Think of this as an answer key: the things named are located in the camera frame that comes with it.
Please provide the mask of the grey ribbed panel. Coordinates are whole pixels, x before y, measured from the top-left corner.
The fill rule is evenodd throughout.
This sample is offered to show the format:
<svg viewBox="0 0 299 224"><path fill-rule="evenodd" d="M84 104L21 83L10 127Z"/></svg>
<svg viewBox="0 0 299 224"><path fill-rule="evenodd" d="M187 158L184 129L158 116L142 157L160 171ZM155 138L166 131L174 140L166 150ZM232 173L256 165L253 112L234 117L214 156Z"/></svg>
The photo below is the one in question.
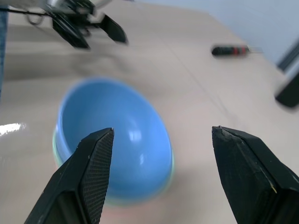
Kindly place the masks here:
<svg viewBox="0 0 299 224"><path fill-rule="evenodd" d="M299 41L297 41L295 44L293 44L290 47L287 53L278 62L277 67L282 71L286 71L298 56L299 56Z"/></svg>

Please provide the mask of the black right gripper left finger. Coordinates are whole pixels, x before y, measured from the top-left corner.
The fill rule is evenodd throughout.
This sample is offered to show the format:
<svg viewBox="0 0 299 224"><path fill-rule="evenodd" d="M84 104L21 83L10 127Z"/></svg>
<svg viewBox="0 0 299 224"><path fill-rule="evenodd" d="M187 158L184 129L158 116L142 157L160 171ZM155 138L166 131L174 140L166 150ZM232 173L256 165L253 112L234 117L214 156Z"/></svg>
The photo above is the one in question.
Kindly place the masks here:
<svg viewBox="0 0 299 224"><path fill-rule="evenodd" d="M24 224L100 224L114 130L89 134L52 175Z"/></svg>

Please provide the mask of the blue denim trouser leg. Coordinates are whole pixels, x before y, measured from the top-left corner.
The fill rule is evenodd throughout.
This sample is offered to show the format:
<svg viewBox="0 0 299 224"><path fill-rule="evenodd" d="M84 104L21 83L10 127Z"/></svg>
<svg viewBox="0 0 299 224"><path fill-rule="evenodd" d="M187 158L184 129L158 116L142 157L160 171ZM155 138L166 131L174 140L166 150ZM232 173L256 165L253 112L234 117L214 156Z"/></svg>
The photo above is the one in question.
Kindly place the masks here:
<svg viewBox="0 0 299 224"><path fill-rule="evenodd" d="M4 79L4 61L6 51L8 5L0 3L0 100L2 94L2 84Z"/></svg>

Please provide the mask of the blue bowl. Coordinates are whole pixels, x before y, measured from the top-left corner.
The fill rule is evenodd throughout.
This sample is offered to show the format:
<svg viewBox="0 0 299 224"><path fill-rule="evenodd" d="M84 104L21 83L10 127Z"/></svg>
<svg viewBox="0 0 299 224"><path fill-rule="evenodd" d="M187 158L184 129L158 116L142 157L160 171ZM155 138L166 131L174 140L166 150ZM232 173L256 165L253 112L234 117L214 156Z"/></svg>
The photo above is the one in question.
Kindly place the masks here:
<svg viewBox="0 0 299 224"><path fill-rule="evenodd" d="M87 79L65 95L53 135L58 165L84 137L107 127L114 130L110 202L133 203L163 192L174 171L166 127L145 97L113 79Z"/></svg>

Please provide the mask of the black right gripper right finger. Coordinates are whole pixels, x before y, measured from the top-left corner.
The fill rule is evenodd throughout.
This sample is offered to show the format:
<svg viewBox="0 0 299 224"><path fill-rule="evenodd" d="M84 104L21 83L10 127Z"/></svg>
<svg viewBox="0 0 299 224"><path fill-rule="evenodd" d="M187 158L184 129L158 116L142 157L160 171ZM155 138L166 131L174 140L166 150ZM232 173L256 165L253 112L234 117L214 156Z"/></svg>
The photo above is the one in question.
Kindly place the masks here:
<svg viewBox="0 0 299 224"><path fill-rule="evenodd" d="M212 142L237 224L299 224L299 176L260 138L214 126Z"/></svg>

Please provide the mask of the black block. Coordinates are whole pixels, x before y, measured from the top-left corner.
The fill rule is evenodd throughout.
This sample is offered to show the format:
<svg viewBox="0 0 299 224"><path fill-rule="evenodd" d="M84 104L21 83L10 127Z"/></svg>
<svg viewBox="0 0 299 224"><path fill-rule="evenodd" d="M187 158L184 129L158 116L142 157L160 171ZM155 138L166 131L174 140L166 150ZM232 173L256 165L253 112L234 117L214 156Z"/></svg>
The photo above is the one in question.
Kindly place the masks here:
<svg viewBox="0 0 299 224"><path fill-rule="evenodd" d="M275 100L287 108L299 106L299 72L275 95Z"/></svg>

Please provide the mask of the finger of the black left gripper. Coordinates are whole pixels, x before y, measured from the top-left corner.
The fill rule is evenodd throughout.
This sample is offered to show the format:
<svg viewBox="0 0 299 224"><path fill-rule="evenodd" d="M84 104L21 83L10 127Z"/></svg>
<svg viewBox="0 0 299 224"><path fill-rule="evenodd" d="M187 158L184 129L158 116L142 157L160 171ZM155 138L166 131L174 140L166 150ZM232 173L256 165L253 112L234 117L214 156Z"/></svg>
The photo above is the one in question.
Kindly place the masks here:
<svg viewBox="0 0 299 224"><path fill-rule="evenodd" d="M52 18L52 27L72 47L76 49L90 49L82 33L70 18L57 15Z"/></svg>
<svg viewBox="0 0 299 224"><path fill-rule="evenodd" d="M101 29L110 37L113 41L119 43L128 43L128 38L122 27L117 24L108 15L104 15L101 21Z"/></svg>

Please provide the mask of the black marker with red bands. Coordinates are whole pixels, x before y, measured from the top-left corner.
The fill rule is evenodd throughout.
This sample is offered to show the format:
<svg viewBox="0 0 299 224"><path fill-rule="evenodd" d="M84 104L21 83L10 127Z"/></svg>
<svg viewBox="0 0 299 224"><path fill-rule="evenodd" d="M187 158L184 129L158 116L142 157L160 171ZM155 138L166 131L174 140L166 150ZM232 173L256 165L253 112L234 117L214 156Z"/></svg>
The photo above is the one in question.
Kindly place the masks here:
<svg viewBox="0 0 299 224"><path fill-rule="evenodd" d="M215 45L211 49L214 57L246 56L251 53L262 53L260 48L249 47L248 45Z"/></svg>

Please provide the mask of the green bowl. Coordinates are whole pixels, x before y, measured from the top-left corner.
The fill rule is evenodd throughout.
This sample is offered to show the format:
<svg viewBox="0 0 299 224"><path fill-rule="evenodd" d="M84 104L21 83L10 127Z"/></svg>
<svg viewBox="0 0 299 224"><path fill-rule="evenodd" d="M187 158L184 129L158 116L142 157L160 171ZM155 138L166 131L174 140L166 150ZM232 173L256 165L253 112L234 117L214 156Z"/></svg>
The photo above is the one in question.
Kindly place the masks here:
<svg viewBox="0 0 299 224"><path fill-rule="evenodd" d="M53 152L53 157L55 160L55 164L57 169L60 168L63 165L63 161L58 153L57 149L57 144L56 144L56 134L57 134L57 127L54 128L53 130L53 136L52 136L52 152ZM166 178L165 185L161 187L159 190L157 190L155 193L151 194L150 196L144 197L144 198L136 198L136 199L116 199L110 197L108 194L106 195L105 198L105 204L109 207L126 207L126 206L133 206L135 204L141 204L141 203L146 203L154 198L159 197L161 194L166 192L169 187L171 186L173 176L175 173L175 157L174 154L172 154L172 167L171 167L171 173L168 178Z"/></svg>

